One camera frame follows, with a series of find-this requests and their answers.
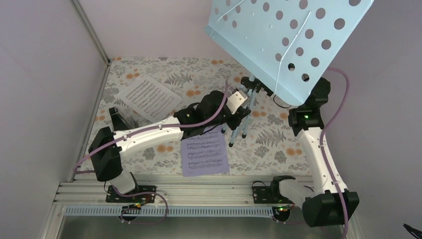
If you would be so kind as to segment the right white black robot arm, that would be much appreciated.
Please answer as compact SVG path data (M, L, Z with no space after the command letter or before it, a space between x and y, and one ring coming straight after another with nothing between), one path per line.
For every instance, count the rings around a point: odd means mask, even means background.
M314 188L309 189L293 176L273 178L270 198L297 205L309 227L346 225L359 204L356 192L349 191L331 156L320 108L328 102L330 82L320 78L305 103L290 109L289 126L303 147L311 169Z

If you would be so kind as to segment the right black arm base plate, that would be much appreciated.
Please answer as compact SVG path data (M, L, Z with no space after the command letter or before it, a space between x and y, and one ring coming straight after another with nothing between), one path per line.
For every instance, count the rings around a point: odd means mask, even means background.
M252 186L254 204L291 204L292 201L275 192L269 186Z

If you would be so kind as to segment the white sheet music paper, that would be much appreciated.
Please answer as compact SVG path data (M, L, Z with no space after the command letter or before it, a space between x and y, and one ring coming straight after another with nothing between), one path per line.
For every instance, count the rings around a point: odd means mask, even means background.
M146 74L139 75L117 98L150 122L165 119L182 102L178 94Z

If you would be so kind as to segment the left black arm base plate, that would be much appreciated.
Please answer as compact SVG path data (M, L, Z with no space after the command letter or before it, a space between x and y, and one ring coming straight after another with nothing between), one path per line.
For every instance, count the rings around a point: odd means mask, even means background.
M145 204L154 203L156 186L151 185L140 185L137 191L132 190L131 192L124 194L123 196L118 194L113 186L109 186L107 189L107 196L105 201L107 203L129 203L129 204Z

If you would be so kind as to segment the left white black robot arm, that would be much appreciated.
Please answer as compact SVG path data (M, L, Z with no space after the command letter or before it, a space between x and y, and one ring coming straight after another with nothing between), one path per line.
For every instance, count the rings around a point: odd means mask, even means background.
M231 95L212 91L199 103L193 103L157 123L118 131L101 128L89 147L97 181L109 182L125 201L135 200L138 184L133 174L124 170L123 157L165 142L203 135L222 125L236 129L250 114L250 110L244 107L248 101L248 95L240 90Z

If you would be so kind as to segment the light blue music stand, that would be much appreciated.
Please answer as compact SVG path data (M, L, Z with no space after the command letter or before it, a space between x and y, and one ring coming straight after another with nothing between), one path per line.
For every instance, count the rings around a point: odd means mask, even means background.
M214 0L207 35L281 100L302 105L371 0Z

